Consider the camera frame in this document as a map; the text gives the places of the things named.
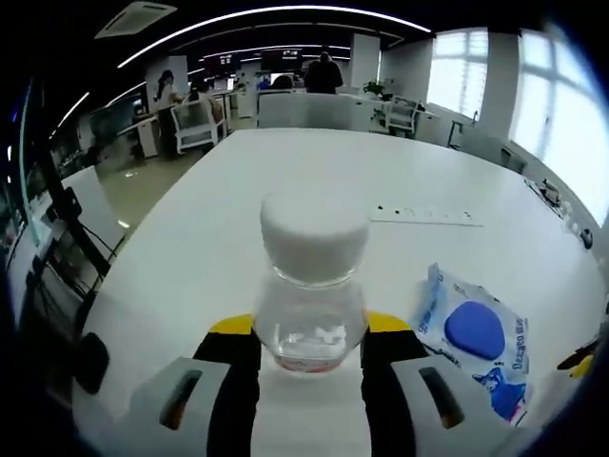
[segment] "wet wipes package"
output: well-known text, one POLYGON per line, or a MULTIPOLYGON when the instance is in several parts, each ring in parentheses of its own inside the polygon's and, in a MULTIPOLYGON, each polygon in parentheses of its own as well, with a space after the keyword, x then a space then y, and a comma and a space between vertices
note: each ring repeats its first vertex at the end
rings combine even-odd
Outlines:
POLYGON ((412 323, 417 336, 486 387, 493 409, 517 423, 525 412, 529 371, 526 319, 438 264, 429 267, 427 285, 427 298, 412 323))

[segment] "power strip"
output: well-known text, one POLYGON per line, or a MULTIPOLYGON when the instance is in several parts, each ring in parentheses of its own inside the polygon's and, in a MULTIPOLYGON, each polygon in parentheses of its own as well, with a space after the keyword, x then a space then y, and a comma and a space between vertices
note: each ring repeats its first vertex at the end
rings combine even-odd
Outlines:
POLYGON ((471 211, 421 209, 386 204, 377 205, 372 210, 371 219, 372 222, 398 224, 483 227, 481 220, 471 211))

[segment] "blue plastic lid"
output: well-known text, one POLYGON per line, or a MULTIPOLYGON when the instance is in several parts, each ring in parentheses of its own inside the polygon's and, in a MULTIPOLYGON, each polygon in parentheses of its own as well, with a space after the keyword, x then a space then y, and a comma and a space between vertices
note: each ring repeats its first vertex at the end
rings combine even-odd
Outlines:
POLYGON ((444 323, 448 341, 457 348, 486 360, 495 360, 505 349, 501 321, 482 303, 464 302, 444 323))

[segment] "dark jacket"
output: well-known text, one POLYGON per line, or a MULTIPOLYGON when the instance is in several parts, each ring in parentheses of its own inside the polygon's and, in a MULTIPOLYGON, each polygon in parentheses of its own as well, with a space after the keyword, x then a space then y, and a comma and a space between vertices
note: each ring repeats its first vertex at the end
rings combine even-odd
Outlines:
POLYGON ((304 85, 307 92, 336 93, 336 88, 343 85, 341 70, 334 62, 311 62, 304 85))

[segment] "window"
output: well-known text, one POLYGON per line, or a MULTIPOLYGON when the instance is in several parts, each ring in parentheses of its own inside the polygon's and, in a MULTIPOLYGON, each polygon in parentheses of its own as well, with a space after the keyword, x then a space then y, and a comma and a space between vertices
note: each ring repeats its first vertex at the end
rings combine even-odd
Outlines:
POLYGON ((427 102, 480 118, 487 58, 486 30, 439 34, 434 40, 427 102))
POLYGON ((510 139, 554 171, 602 226, 609 213, 609 134, 593 82, 567 45, 524 31, 510 139))

